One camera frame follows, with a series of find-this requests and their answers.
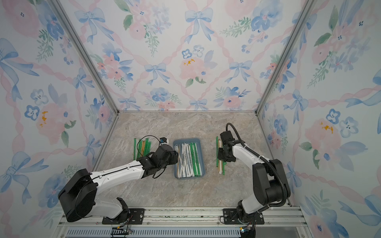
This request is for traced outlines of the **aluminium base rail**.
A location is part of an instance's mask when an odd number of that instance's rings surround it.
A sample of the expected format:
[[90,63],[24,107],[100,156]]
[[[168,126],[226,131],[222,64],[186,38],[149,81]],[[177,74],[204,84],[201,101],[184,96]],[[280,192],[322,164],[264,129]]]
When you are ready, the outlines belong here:
[[59,222],[55,238],[310,238],[312,234],[299,207],[283,206],[255,215],[249,222],[235,208],[133,208],[131,221],[122,227],[89,217]]

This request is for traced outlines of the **blue plastic storage tray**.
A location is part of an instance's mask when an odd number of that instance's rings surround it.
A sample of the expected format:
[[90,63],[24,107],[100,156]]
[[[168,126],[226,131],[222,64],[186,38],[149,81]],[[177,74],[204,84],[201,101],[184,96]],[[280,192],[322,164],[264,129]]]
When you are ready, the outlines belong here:
[[[196,177],[194,173],[194,165],[193,165],[193,159],[191,155],[191,147],[190,144],[194,143],[196,146],[196,153],[199,161],[200,166],[200,172],[201,176]],[[187,170],[187,177],[177,179],[196,179],[196,178],[202,178],[205,175],[205,167],[204,167],[204,160],[202,155],[202,149],[201,149],[201,141],[198,138],[186,138],[186,139],[178,139],[173,142],[173,146],[175,148],[175,145],[182,145],[183,146],[183,153],[184,153],[184,159],[185,159],[185,165]],[[174,177],[176,178],[176,164],[174,165]]]

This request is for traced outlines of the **brown paper wrapped straw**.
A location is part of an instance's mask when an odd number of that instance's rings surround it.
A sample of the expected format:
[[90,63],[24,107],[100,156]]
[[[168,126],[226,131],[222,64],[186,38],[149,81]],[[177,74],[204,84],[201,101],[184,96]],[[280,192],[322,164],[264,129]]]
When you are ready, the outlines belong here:
[[142,142],[141,142],[141,155],[143,156],[144,155],[144,150],[145,150],[145,140],[143,140]]

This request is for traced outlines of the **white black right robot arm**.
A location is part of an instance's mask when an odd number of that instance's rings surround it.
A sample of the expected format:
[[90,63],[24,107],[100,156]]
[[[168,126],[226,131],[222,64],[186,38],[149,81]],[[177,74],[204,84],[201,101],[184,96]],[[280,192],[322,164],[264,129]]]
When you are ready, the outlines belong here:
[[219,148],[217,158],[222,162],[240,160],[252,171],[253,193],[238,205],[243,216],[282,207],[287,202],[290,188],[278,159],[270,160],[245,144],[233,142]]

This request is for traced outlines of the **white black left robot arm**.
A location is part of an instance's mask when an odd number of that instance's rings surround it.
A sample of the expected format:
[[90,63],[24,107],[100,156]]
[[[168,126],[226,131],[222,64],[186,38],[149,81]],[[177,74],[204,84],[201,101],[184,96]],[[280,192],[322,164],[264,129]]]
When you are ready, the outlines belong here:
[[164,143],[155,152],[116,168],[77,171],[58,194],[66,220],[72,223],[89,216],[101,216],[105,224],[127,223],[132,213],[126,202],[120,197],[102,198],[100,194],[127,181],[154,177],[158,171],[176,164],[178,157],[175,149]]

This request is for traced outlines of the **green straw right pile edge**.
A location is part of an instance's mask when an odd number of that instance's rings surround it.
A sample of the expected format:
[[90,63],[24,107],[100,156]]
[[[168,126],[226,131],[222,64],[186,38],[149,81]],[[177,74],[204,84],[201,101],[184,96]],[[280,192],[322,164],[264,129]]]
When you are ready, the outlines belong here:
[[223,161],[221,162],[221,174],[222,175],[225,175],[225,164],[226,164],[225,162],[223,162]]

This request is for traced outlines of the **green straws pile right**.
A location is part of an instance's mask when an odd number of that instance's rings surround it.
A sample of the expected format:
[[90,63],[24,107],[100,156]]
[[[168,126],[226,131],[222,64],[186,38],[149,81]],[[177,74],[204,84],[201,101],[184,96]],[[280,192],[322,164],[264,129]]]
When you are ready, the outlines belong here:
[[219,159],[218,159],[218,152],[219,152],[219,137],[216,137],[216,167],[219,167]]

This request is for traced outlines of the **thick white straw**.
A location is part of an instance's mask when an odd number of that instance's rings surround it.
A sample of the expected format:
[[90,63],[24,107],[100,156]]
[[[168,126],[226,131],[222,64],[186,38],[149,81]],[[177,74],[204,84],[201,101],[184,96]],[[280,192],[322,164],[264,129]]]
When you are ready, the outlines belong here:
[[181,177],[186,178],[187,177],[187,170],[185,165],[185,159],[184,159],[184,153],[183,153],[183,146],[179,145],[179,156],[180,156],[180,164],[181,164]]

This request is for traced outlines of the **aluminium frame post right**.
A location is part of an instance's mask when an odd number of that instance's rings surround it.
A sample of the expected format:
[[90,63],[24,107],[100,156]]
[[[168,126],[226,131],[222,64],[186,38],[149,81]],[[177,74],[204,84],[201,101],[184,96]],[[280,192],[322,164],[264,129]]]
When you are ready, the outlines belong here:
[[264,94],[263,94],[263,96],[262,96],[262,98],[258,104],[256,111],[255,111],[257,117],[259,117],[259,115],[261,114],[261,111],[265,107],[266,101],[267,101],[267,99],[268,99],[268,97],[272,91],[272,88],[276,84],[277,78],[279,77],[283,67],[286,65],[294,47],[295,47],[296,40],[299,37],[299,35],[301,34],[301,31],[304,29],[305,24],[311,15],[311,11],[312,11],[312,8],[315,5],[315,3],[316,3],[316,1],[314,1],[314,0],[305,1],[305,4],[302,8],[302,11],[300,12],[300,14],[297,18],[297,22],[294,25],[294,28],[290,34],[290,37],[289,37],[287,43],[285,44],[285,48],[284,48],[282,54],[280,55],[280,60],[278,62],[278,65],[275,68],[274,73],[272,74],[272,76],[268,82],[268,85],[265,88]]

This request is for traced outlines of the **white straw right pile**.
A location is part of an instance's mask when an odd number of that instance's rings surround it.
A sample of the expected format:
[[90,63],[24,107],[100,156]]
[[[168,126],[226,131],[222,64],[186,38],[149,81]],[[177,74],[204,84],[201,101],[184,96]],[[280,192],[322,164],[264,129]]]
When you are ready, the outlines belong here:
[[[222,148],[222,141],[218,140],[219,148]],[[219,174],[223,174],[223,162],[219,159],[219,152],[217,152],[218,164],[219,164]]]

